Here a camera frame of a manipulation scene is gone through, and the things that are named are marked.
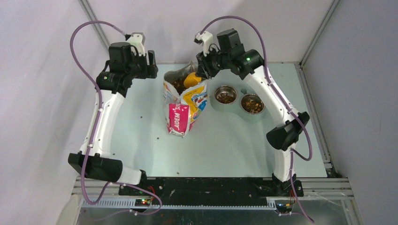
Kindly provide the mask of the pet food bag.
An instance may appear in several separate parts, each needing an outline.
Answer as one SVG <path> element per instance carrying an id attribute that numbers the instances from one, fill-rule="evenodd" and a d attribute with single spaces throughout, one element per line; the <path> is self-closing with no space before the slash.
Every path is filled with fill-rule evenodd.
<path id="1" fill-rule="evenodd" d="M 189 88 L 184 81 L 190 74 L 196 73 L 198 67 L 191 61 L 179 70 L 168 71 L 163 76 L 164 115 L 168 133 L 184 137 L 192 129 L 207 101 L 207 80 L 200 81 Z"/>

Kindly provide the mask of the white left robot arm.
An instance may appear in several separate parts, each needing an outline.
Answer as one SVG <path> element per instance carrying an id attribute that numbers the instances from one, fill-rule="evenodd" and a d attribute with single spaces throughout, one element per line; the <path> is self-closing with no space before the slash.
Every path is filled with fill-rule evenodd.
<path id="1" fill-rule="evenodd" d="M 78 153 L 71 153 L 68 163 L 85 178 L 130 184 L 137 195 L 148 191 L 142 170 L 133 169 L 112 158 L 111 139 L 116 117 L 133 79 L 154 79 L 157 76 L 153 50 L 145 51 L 143 43 L 126 41 L 112 43 L 109 60 L 96 77 L 99 88 L 94 114 L 86 140 Z"/>

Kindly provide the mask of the yellow plastic scoop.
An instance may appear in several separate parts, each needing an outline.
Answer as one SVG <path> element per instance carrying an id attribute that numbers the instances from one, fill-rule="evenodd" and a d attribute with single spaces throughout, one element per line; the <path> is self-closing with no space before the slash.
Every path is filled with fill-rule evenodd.
<path id="1" fill-rule="evenodd" d="M 196 86 L 197 84 L 199 84 L 200 82 L 202 82 L 203 78 L 198 76 L 196 72 L 191 72 L 187 75 L 187 77 L 184 79 L 183 81 L 183 85 L 184 87 L 190 88 L 193 86 Z"/>

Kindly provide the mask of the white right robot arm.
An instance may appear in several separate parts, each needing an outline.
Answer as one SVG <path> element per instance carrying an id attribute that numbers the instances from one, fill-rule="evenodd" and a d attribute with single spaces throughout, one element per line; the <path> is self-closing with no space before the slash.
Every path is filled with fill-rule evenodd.
<path id="1" fill-rule="evenodd" d="M 283 94 L 271 77 L 264 58 L 255 49 L 245 50 L 235 29 L 225 30 L 217 35 L 218 47 L 213 35 L 204 31 L 195 35 L 195 43 L 202 46 L 196 58 L 198 75 L 214 78 L 220 71 L 229 70 L 246 82 L 268 109 L 275 127 L 266 134 L 268 143 L 276 149 L 273 190 L 279 196 L 287 195 L 293 176 L 291 152 L 296 147 L 301 132 L 306 132 L 309 122 L 307 112 L 299 112 Z"/>

